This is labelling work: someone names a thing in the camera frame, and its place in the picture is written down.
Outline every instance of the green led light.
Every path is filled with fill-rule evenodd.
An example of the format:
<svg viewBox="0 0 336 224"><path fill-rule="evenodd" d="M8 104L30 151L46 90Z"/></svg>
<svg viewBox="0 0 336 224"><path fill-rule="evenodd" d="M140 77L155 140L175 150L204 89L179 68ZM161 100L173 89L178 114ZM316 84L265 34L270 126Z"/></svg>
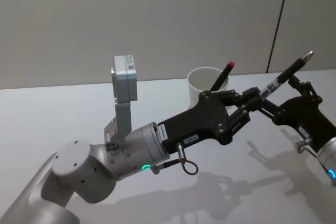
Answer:
<svg viewBox="0 0 336 224"><path fill-rule="evenodd" d="M151 165L143 165L143 166L141 167L141 169L143 169L143 170L146 170L146 169L148 169L148 168L151 168Z"/></svg>

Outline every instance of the silver pen tip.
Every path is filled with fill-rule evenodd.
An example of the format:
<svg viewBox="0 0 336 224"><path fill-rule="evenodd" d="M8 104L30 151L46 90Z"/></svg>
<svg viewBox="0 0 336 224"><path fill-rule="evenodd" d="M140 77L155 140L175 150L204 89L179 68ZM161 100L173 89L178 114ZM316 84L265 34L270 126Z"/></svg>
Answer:
<svg viewBox="0 0 336 224"><path fill-rule="evenodd" d="M310 60L310 58L314 55L313 51L310 51L309 53L307 53L305 56L303 56L301 59L306 63L308 60Z"/></svg>

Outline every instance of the sticker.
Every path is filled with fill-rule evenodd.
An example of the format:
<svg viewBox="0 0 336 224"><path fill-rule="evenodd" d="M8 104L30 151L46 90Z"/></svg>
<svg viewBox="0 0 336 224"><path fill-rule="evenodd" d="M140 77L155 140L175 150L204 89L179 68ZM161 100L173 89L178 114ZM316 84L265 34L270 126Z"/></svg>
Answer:
<svg viewBox="0 0 336 224"><path fill-rule="evenodd" d="M126 55L127 70L135 70L134 60L132 55Z"/></svg>
<svg viewBox="0 0 336 224"><path fill-rule="evenodd" d="M271 91L271 93L273 93L274 91L276 91L278 89L278 87L281 86L281 83L278 82L278 79L275 79L274 81L272 81L269 85L267 85L267 88Z"/></svg>
<svg viewBox="0 0 336 224"><path fill-rule="evenodd" d="M112 151L112 152L110 152L110 155L111 156L117 156L117 155L119 155L120 152L121 152L121 150Z"/></svg>
<svg viewBox="0 0 336 224"><path fill-rule="evenodd" d="M195 141L197 141L197 140L199 140L199 139L200 139L200 138L199 138L198 135L196 134L196 135L193 135L193 136L188 137L188 138L186 138L185 140L183 140L183 143L184 143L184 144L190 144L190 143L195 142Z"/></svg>
<svg viewBox="0 0 336 224"><path fill-rule="evenodd" d="M305 138L309 138L309 134L308 134L307 131L305 131L304 128L302 128L301 126L299 127L298 131L299 131Z"/></svg>
<svg viewBox="0 0 336 224"><path fill-rule="evenodd" d="M159 125L159 134L162 141L168 139L167 131L164 124Z"/></svg>

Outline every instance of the blue led light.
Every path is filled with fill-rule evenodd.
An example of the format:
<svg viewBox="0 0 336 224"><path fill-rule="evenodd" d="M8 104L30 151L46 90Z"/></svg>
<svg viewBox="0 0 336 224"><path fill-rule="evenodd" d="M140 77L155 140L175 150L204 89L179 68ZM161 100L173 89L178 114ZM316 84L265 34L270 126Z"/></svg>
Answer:
<svg viewBox="0 0 336 224"><path fill-rule="evenodd" d="M148 168L151 168L151 165L143 165L143 166L141 167L142 170L146 170L146 169L148 169Z"/></svg>
<svg viewBox="0 0 336 224"><path fill-rule="evenodd" d="M331 174L333 178L336 178L336 174L333 172L333 170L329 169L328 173Z"/></svg>

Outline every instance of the red marker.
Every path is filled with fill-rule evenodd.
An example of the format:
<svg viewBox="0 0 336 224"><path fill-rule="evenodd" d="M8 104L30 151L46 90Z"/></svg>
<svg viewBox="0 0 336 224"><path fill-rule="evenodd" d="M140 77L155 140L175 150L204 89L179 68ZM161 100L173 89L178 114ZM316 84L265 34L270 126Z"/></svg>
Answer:
<svg viewBox="0 0 336 224"><path fill-rule="evenodd" d="M227 79L227 77L229 76L229 73L231 72L234 66L235 66L235 63L233 61L230 61L226 65L223 72L220 73L219 77L217 78L213 86L211 87L210 89L211 92L217 91L223 85L224 81Z"/></svg>

